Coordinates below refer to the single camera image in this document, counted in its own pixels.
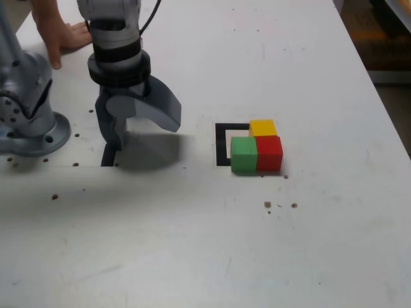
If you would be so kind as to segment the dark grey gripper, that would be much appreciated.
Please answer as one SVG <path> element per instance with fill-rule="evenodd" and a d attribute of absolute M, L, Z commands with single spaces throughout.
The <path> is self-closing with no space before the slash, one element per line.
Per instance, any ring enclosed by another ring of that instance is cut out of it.
<path fill-rule="evenodd" d="M 148 119 L 169 132 L 177 132 L 181 124 L 179 100 L 154 76 L 135 85 L 102 83 L 95 110 L 102 137 L 116 151 L 123 149 L 124 119 Z"/>

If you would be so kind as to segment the person's hand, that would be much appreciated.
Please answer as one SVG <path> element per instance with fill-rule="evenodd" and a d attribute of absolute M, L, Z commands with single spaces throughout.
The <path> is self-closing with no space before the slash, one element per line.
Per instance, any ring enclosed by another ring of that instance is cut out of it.
<path fill-rule="evenodd" d="M 62 67 L 61 56 L 63 49 L 75 50 L 85 47 L 92 42 L 84 22 L 75 25 L 64 22 L 52 22 L 37 27 L 48 52 L 49 62 L 54 70 Z"/>

